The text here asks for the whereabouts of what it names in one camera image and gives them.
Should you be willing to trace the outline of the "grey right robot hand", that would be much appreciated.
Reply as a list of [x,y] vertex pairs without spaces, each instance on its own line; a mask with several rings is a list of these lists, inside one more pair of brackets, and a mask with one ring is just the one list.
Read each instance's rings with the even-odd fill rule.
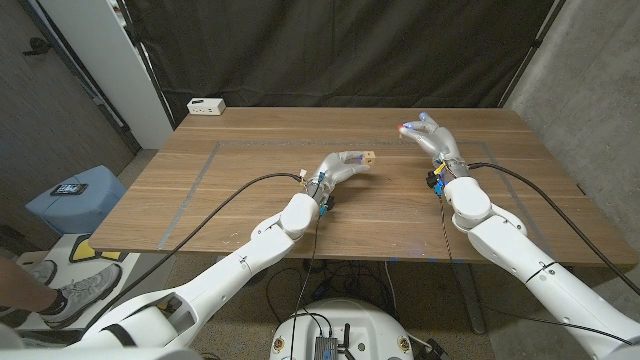
[[422,112],[418,121],[399,126],[399,133],[415,141],[436,164],[443,162],[455,177],[468,177],[469,171],[451,132],[440,126],[429,114]]

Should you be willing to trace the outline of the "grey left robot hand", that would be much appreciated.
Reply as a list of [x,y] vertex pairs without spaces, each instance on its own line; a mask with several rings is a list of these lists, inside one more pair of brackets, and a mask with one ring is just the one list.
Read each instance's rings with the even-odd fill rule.
[[363,151],[330,153],[307,182],[308,195],[318,204],[323,202],[338,183],[370,169],[363,163]]

